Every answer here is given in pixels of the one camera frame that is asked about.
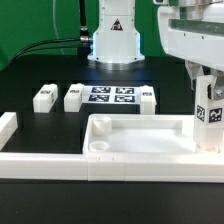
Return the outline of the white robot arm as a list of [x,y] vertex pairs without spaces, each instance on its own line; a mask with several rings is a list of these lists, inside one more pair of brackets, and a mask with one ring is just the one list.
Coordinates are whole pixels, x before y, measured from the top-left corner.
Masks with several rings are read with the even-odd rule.
[[[217,71],[210,97],[224,99],[224,0],[153,0],[161,45],[185,61],[192,79],[206,66]],[[99,26],[88,59],[122,69],[144,56],[135,29],[135,0],[99,0]]]

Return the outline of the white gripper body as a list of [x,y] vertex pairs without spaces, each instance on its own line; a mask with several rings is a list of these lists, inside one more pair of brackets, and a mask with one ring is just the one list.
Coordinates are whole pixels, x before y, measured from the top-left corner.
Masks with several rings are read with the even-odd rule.
[[181,8],[160,5],[157,11],[166,54],[224,71],[224,3],[201,5],[203,18],[180,17]]

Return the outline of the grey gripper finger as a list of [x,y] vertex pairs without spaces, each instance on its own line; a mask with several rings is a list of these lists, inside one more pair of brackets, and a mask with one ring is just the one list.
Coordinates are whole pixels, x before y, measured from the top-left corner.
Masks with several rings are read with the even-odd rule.
[[185,61],[185,67],[187,70],[187,73],[190,77],[191,80],[191,89],[195,90],[196,89],[196,78],[200,77],[200,76],[204,76],[204,75],[209,75],[210,74],[210,68],[197,64],[197,63],[193,63],[190,61]]
[[213,100],[222,100],[224,99],[224,71],[212,70],[211,75],[210,97]]

